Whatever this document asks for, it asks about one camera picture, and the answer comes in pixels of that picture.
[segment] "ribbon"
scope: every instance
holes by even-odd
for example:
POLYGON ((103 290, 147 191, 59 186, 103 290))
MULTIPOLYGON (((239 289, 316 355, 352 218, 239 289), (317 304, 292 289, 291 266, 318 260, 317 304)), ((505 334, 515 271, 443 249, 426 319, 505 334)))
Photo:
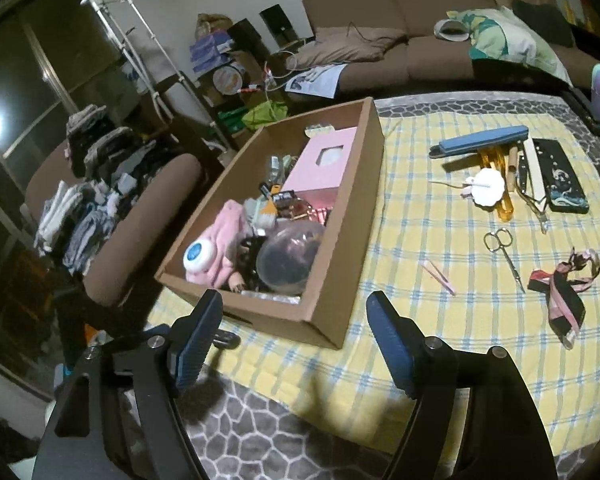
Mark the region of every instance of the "ribbon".
POLYGON ((587 290, 600 274, 600 258, 596 251, 587 249, 577 253, 571 248, 568 261, 560 262, 553 273, 541 269, 534 270, 529 276, 527 288, 547 295, 549 325, 557 333, 567 350, 573 348, 573 341, 584 322, 585 308, 578 296, 587 290), (572 270, 582 270, 591 262, 591 276, 568 280, 572 270))

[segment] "screw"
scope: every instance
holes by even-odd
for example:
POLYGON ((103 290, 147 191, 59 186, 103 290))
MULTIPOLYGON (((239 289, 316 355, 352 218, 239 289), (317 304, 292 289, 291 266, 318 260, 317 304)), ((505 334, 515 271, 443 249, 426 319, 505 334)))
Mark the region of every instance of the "screw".
POLYGON ((434 335, 430 335, 424 338, 424 344, 432 350, 437 350, 442 346, 442 339, 434 335))
POLYGON ((160 348, 164 345, 164 338, 161 335, 154 335, 146 343, 149 345, 149 348, 160 348))
POLYGON ((491 349, 491 353, 495 355, 498 359, 504 359, 509 354, 502 346, 494 346, 491 349))
POLYGON ((97 346, 90 346, 89 348, 87 348, 87 354, 85 355, 85 357, 88 360, 91 360, 98 357, 98 355, 100 355, 100 349, 97 346))

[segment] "black speaker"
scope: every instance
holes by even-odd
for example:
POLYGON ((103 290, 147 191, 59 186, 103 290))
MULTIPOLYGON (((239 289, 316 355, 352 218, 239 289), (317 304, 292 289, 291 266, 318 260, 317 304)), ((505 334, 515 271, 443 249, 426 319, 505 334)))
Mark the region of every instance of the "black speaker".
POLYGON ((291 26, 285 11, 278 4, 260 12, 269 32, 276 39, 278 46, 282 47, 298 39, 294 28, 291 26))
POLYGON ((262 43, 258 31, 251 25, 249 20, 240 20, 227 30, 231 39, 235 41, 236 50, 250 52, 255 60, 261 65, 269 57, 269 49, 262 43))

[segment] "pink box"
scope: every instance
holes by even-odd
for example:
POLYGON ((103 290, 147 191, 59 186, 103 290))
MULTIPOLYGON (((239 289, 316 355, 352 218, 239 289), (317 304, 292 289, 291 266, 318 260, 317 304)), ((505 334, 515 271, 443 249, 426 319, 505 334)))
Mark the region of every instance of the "pink box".
POLYGON ((309 139, 282 191, 295 191, 315 208, 333 207, 356 129, 354 126, 309 139), (335 158, 336 153, 337 160, 319 165, 335 158))

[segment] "plaid cloth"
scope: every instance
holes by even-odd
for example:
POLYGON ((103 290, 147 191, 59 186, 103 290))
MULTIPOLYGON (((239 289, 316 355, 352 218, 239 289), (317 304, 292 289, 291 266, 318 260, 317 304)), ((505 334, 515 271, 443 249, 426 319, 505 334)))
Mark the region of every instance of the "plaid cloth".
MULTIPOLYGON (((572 246, 593 248, 600 255, 600 180, 587 155, 564 125, 549 115, 439 112, 381 121, 386 137, 383 172, 343 349, 299 344, 223 321, 225 329, 242 337, 242 345, 222 354, 219 370, 327 431, 392 452, 414 403, 394 387, 366 322, 365 299, 379 289, 425 335, 438 335, 453 348, 486 352, 493 345, 504 346, 538 407, 554 455, 597 441, 600 276, 581 295, 587 315, 574 349, 567 351, 549 327, 544 297, 531 291, 523 294, 504 257, 485 248, 484 234, 504 225, 497 214, 462 199, 458 189, 428 183, 461 181, 477 168, 463 168, 451 159, 430 160, 427 153, 441 139, 513 124, 525 124, 533 137, 560 140, 590 212, 549 212, 551 228, 542 235, 528 207, 519 197, 512 198, 514 219, 506 224, 514 237, 509 255, 525 284, 532 270, 554 269, 572 246), (456 297, 423 272, 418 262, 425 257, 449 277, 456 297)), ((165 290, 150 322, 173 322, 190 308, 165 290)), ((468 392, 458 391, 456 401, 443 461, 458 452, 468 392)))

